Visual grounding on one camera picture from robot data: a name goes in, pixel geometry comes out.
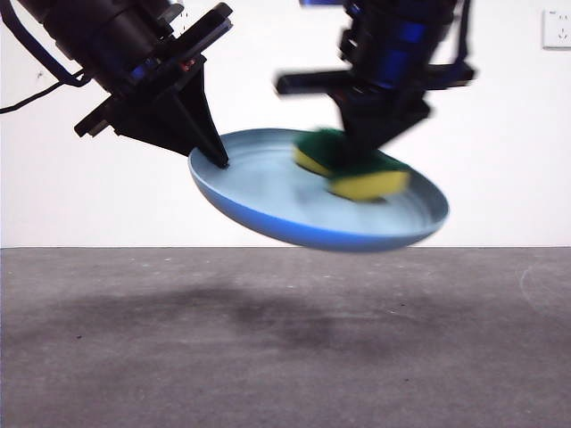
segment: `gray floor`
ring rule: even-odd
[[[5,427],[571,426],[571,250],[5,250]]]

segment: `white wall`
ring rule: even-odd
[[[195,20],[215,3],[186,5]],[[327,98],[283,101],[271,82],[277,70],[341,65],[342,9],[229,3],[235,27],[206,53],[219,131],[338,125]],[[571,245],[571,52],[541,49],[542,9],[566,4],[475,0],[479,79],[432,94],[434,119],[390,146],[449,197],[450,221],[426,245]],[[53,83],[5,31],[2,48],[3,105]],[[2,117],[4,247],[278,244],[212,208],[184,157],[110,131],[77,138],[73,125],[103,98],[95,84],[63,88]]]

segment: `blue plate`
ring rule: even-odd
[[[219,169],[198,150],[188,159],[194,181],[218,210],[280,241],[328,251],[388,251],[436,232],[446,198],[417,171],[408,190],[375,202],[351,202],[327,191],[325,178],[293,161],[305,131],[252,129],[222,137],[230,166]]]

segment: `green scouring pad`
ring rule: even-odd
[[[406,190],[410,167],[379,150],[347,164],[343,158],[345,133],[321,129],[305,133],[295,142],[295,162],[326,177],[331,193],[352,201],[370,201]]]

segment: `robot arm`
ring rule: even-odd
[[[94,78],[111,95],[76,127],[119,135],[188,155],[196,146],[224,168],[228,156],[204,95],[202,51],[230,28],[232,10],[219,4],[179,38],[170,21],[182,11],[170,0],[19,0],[44,25],[82,79],[65,70],[23,28],[11,0],[0,0],[8,28],[62,84]],[[349,70],[283,76],[280,94],[327,93],[339,106],[347,161],[359,158],[428,117],[426,91],[465,85],[470,0],[463,1],[458,58],[431,65],[458,0],[301,0],[344,4],[352,27],[343,33]]]
[[[179,38],[170,22],[182,5],[169,0],[19,0],[83,67],[77,79],[28,33],[10,0],[0,0],[7,27],[66,85],[95,79],[111,96],[76,132],[118,135],[188,155],[199,147],[219,167],[228,164],[204,95],[202,51],[231,28],[232,10],[219,4]]]
[[[470,0],[464,0],[458,56],[431,65],[457,0],[302,0],[344,4],[352,27],[343,33],[342,58],[350,70],[293,74],[277,82],[280,94],[327,93],[338,105],[347,162],[365,156],[428,117],[428,90],[464,86],[475,72],[465,63]]]

